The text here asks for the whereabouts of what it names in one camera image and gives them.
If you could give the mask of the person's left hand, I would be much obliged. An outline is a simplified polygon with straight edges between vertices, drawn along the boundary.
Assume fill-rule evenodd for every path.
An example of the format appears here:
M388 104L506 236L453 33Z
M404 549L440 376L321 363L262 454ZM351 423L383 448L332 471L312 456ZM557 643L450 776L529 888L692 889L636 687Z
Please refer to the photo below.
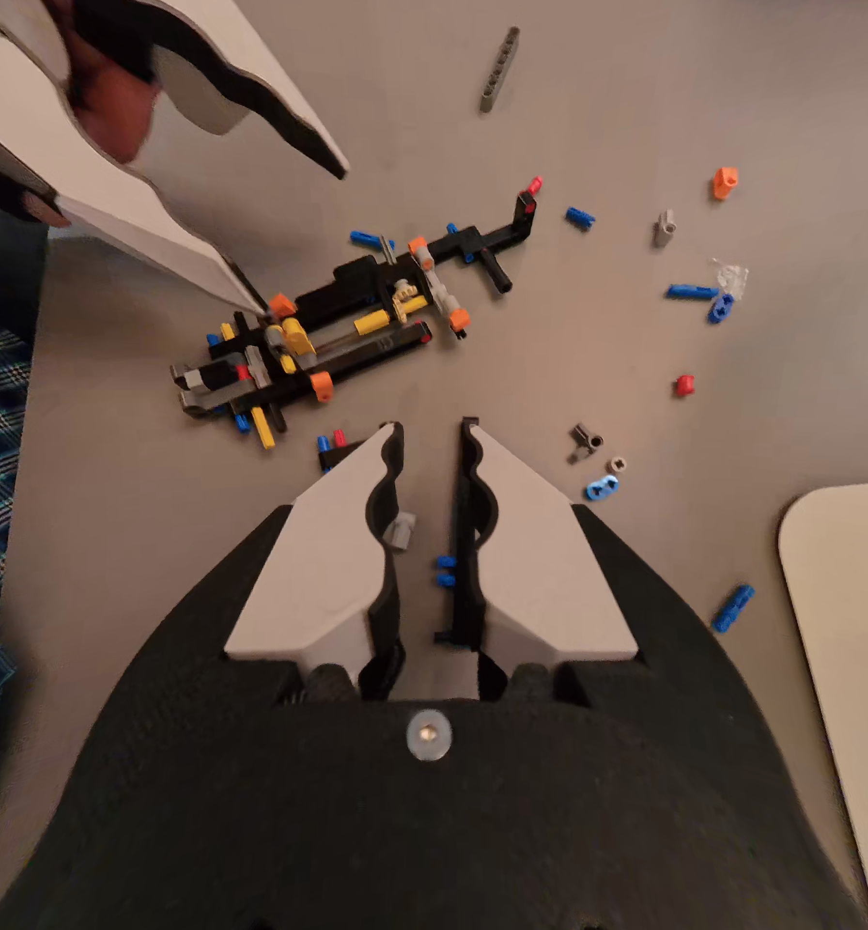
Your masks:
M44 5L68 54L67 99L81 128L114 161L133 162L149 135L160 85L132 75L80 36L73 2Z

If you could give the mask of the grey orange-ended lego link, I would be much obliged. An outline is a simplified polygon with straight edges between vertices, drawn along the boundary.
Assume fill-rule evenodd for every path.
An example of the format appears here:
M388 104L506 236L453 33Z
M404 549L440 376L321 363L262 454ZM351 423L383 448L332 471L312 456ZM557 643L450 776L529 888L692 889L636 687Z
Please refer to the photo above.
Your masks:
M421 268L428 282L433 301L445 322L449 325L451 332L459 341L466 338L466 329L469 327L471 319L466 308L452 296L440 277L435 271L435 261L428 247L428 242L424 237L417 237L408 243L414 261Z

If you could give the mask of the black lego chassis assembly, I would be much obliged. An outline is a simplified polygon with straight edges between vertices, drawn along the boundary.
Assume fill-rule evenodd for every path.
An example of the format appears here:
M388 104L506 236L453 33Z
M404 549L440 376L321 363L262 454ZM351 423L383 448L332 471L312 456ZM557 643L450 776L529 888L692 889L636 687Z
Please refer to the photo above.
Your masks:
M497 257L531 234L537 195L526 188L508 224L489 232L449 225L444 236L426 239L436 273L454 260L480 265L497 293L508 294L512 282ZM294 299L275 296L267 316L253 321L237 311L233 323L208 336L204 364L171 367L183 412L195 419L231 417L241 432L255 432L263 448L274 448L274 433L287 430L283 412L289 404L303 398L329 403L339 383L426 345L432 338L427 314L436 314L458 341L408 247L396 254L384 241L379 255L381 260L365 254L338 266L328 284ZM406 325L393 321L390 300L402 278L428 300Z

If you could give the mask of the black lego gear frame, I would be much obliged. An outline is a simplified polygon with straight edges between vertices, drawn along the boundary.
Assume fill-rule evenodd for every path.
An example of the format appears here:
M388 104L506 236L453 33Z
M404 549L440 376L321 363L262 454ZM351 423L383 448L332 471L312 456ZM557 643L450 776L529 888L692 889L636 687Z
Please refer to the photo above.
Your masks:
M393 321L402 326L408 323L411 314L428 307L424 293L404 278L395 283L390 300Z

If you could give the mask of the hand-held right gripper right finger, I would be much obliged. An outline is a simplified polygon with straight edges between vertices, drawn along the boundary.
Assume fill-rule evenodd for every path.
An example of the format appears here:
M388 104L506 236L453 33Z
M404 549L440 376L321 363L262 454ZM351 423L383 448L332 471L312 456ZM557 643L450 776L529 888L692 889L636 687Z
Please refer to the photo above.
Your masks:
M465 648L480 699L538 665L624 661L638 646L579 522L588 510L465 424Z

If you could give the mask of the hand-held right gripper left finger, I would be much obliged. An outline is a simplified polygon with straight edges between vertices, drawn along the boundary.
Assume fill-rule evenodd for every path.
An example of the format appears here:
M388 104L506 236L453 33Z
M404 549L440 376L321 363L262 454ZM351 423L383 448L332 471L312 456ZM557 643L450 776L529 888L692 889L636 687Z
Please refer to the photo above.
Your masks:
M227 639L234 660L324 665L364 699L385 700L405 660L400 595L385 533L400 514L404 435L387 422L288 508Z

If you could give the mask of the grey holed lego beam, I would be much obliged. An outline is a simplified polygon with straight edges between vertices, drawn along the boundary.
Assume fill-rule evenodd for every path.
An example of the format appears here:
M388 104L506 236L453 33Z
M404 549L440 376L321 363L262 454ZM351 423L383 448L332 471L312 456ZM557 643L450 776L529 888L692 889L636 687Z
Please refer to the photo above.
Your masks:
M491 66L480 95L479 111L492 112L520 45L521 28L510 26Z

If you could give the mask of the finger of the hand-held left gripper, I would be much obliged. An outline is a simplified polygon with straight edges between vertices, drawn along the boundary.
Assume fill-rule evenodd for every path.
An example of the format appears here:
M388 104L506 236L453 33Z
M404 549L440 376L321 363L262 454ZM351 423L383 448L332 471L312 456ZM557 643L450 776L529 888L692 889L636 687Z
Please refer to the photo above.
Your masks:
M51 76L0 33L0 143L56 190L56 208L138 259L256 316L264 299L213 244L184 226L154 186L106 157L72 118Z
M288 145L336 179L347 158L265 40L231 1L79 1L78 40L95 65L108 66L101 90L138 101L136 150L163 93L183 118L224 136L247 116L268 124Z

